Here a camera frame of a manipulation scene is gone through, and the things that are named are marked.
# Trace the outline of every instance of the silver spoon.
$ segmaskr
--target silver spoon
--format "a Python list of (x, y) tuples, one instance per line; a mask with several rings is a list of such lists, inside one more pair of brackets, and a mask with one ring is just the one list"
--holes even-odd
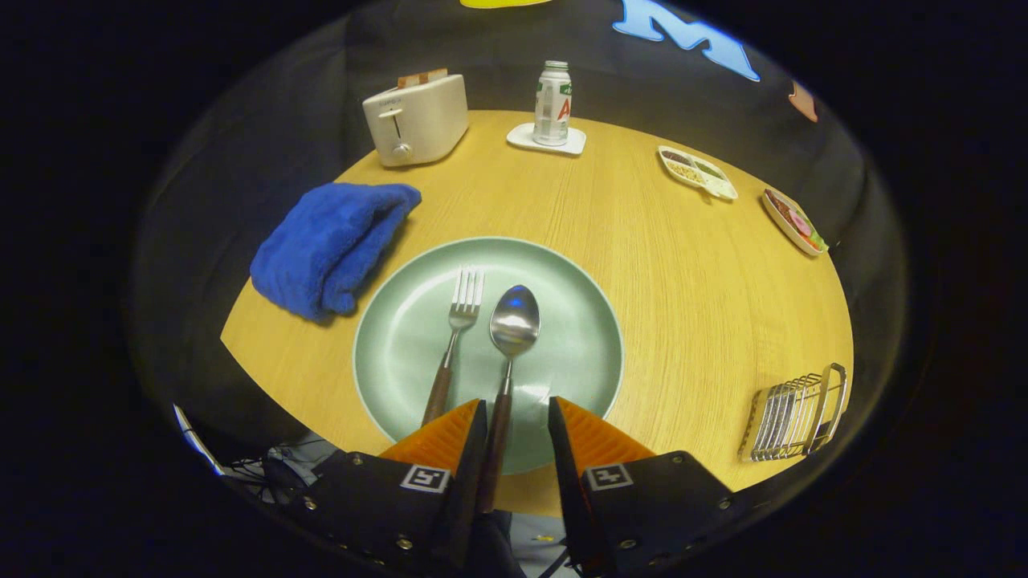
[(497, 482), (504, 465), (507, 433), (511, 421), (511, 369), (514, 358), (528, 351), (539, 337), (539, 305), (536, 296), (524, 285), (515, 285), (500, 297), (489, 319), (489, 336), (504, 356), (507, 369), (492, 406), (492, 422), (485, 440), (485, 464), (478, 481), (478, 511), (492, 511)]

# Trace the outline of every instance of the folded towel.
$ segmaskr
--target folded towel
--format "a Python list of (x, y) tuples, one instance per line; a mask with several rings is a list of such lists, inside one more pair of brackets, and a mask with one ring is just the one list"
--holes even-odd
[(402, 185), (329, 183), (303, 195), (250, 263), (254, 288), (311, 321), (354, 311), (354, 290), (421, 202)]

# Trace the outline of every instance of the fork handle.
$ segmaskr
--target fork handle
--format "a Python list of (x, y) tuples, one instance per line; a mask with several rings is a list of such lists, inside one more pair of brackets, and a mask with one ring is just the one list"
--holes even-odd
[(446, 363), (446, 359), (439, 364), (436, 371), (436, 381), (432, 382), (432, 392), (429, 393), (429, 404), (425, 407), (425, 418), (421, 419), (421, 426), (427, 426), (429, 422), (446, 412), (446, 398), (449, 397), (449, 382), (453, 371)]
[(500, 482), (500, 472), (504, 467), (504, 451), (507, 450), (507, 430), (511, 425), (511, 394), (497, 394), (497, 402), (492, 405), (492, 423), (489, 424), (489, 436), (485, 440), (485, 465), (478, 478), (478, 499), (476, 507), (480, 513), (492, 511), (492, 503), (497, 497), (497, 484)]

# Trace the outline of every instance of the round table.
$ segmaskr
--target round table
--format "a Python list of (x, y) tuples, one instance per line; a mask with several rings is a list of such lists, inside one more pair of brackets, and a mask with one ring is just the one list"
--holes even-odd
[[(735, 167), (583, 118), (572, 120), (588, 137), (578, 157), (505, 142), (531, 120), (526, 112), (470, 111), (467, 134), (439, 161), (386, 169), (372, 151), (351, 167), (338, 181), (402, 182), (423, 193), (357, 314), (311, 323), (248, 281), (221, 334), (232, 356), (314, 432), (347, 451), (379, 454), (393, 442), (354, 383), (360, 308), (428, 249), (471, 237), (519, 238), (578, 263), (614, 306), (625, 367), (611, 424), (658, 454), (689, 451), (733, 491), (796, 464), (802, 458), (743, 463), (737, 450), (755, 392), (830, 362), (852, 369), (849, 313), (831, 257), (794, 246), (761, 206), (767, 185)], [(712, 198), (672, 179), (657, 157), (661, 144), (719, 165), (739, 197)], [(559, 516), (554, 466), (504, 476), (495, 505)]]

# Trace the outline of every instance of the fork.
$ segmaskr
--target fork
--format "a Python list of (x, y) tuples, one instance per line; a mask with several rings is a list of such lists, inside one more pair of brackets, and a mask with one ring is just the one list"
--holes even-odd
[(484, 285), (485, 272), (473, 267), (461, 267), (461, 272), (456, 276), (456, 285), (453, 287), (453, 300), (450, 303), (449, 322), (453, 332), (450, 334), (450, 345), (446, 348), (442, 362), (439, 363), (439, 370), (436, 371), (436, 380), (432, 383), (429, 404), (425, 408), (425, 418), (421, 419), (423, 426), (446, 411), (446, 398), (449, 396), (449, 384), (452, 375), (450, 363), (453, 361), (456, 337), (461, 331), (474, 325), (475, 320), (478, 319), (478, 310), (482, 306)]

